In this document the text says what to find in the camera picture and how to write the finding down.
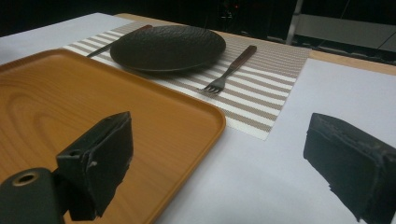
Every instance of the placemat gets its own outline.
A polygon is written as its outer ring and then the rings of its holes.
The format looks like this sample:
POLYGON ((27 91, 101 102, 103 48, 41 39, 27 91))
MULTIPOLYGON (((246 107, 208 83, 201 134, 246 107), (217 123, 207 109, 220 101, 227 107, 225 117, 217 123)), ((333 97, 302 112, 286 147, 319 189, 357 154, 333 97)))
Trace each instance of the placemat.
MULTIPOLYGON (((133 21, 111 31, 64 46, 64 48, 88 55, 144 25, 146 23, 133 21)), ((226 116, 227 126, 265 140, 309 56, 310 49, 237 35, 220 35, 225 39, 227 47, 215 63, 163 76, 131 72, 221 108, 226 116), (200 89, 220 77, 230 63, 249 45, 257 46, 257 52, 238 71, 227 78, 225 90, 218 95, 203 94, 200 89)), ((109 51, 93 59, 125 70, 114 63, 109 51)))

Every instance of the round plate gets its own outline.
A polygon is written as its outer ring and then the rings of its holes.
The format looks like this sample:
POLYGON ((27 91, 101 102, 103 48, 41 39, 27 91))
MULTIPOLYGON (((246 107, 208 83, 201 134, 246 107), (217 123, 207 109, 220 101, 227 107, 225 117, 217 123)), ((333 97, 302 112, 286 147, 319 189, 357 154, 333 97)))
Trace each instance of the round plate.
POLYGON ((168 72, 214 62, 225 50, 224 39, 193 26, 158 26, 132 32, 110 49, 114 62, 135 70, 168 72))

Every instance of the white tabletop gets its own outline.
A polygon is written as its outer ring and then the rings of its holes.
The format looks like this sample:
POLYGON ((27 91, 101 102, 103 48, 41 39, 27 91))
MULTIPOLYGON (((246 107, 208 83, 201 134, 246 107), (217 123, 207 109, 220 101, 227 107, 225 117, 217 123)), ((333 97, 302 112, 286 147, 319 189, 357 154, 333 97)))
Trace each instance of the white tabletop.
MULTIPOLYGON (((128 22, 92 14, 1 37, 0 64, 128 22)), ((357 223, 303 158, 309 120, 343 119, 396 147, 395 95, 395 76, 308 59, 268 138, 227 127, 157 223, 357 223)))

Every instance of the tray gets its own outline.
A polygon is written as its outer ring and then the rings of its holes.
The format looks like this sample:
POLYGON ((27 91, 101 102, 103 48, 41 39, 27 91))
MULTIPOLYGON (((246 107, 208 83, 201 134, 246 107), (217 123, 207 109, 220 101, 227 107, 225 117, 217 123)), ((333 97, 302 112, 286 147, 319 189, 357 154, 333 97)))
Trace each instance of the tray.
POLYGON ((54 170, 55 156, 93 124, 131 111, 134 158, 95 223, 153 222, 225 127, 210 104, 65 49, 0 66, 0 92, 1 182, 54 170))

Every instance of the tableware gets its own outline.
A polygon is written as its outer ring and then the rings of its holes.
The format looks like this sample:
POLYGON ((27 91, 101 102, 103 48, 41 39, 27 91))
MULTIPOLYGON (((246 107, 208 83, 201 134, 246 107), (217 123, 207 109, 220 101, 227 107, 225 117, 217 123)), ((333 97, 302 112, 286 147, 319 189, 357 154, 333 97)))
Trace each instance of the tableware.
POLYGON ((134 158, 100 223, 153 223, 225 127, 213 105, 66 49, 0 66, 0 92, 0 182, 54 170, 97 120, 130 111, 134 158))
POLYGON ((210 93, 220 93, 223 91, 225 87, 225 79, 234 71, 238 70, 238 68, 242 66, 242 64, 244 64, 256 52, 256 50, 256 46, 250 45, 247 47, 247 49, 245 49, 244 52, 242 52, 242 54, 230 64, 230 67, 221 77, 209 83, 209 85, 203 88, 202 91, 210 93))
POLYGON ((210 30, 169 25, 128 35, 112 46, 110 55, 134 70, 170 72, 214 62, 225 47, 224 39, 210 30))
MULTIPOLYGON (((137 30, 132 31, 131 33, 133 33, 133 32, 138 32, 138 31, 141 31, 141 30, 146 30, 146 29, 151 28, 151 27, 152 27, 152 25, 145 25, 145 26, 143 26, 143 27, 140 27, 140 28, 137 29, 137 30)), ((127 35, 123 35, 122 37, 120 37, 120 39, 127 37, 127 36, 130 35, 131 33, 129 33, 129 34, 127 34, 127 35)), ((100 54, 100 53, 102 53, 102 52, 105 52, 106 50, 110 49, 110 48, 114 45, 114 43, 116 43, 117 41, 118 41, 118 40, 116 40, 116 41, 114 41, 114 42, 112 42, 112 43, 110 43, 110 44, 108 44, 108 45, 105 45, 104 47, 101 47, 101 48, 97 49, 96 51, 94 51, 94 52, 88 54, 88 55, 87 55, 87 58, 91 58, 91 57, 96 56, 96 55, 98 55, 98 54, 100 54)))

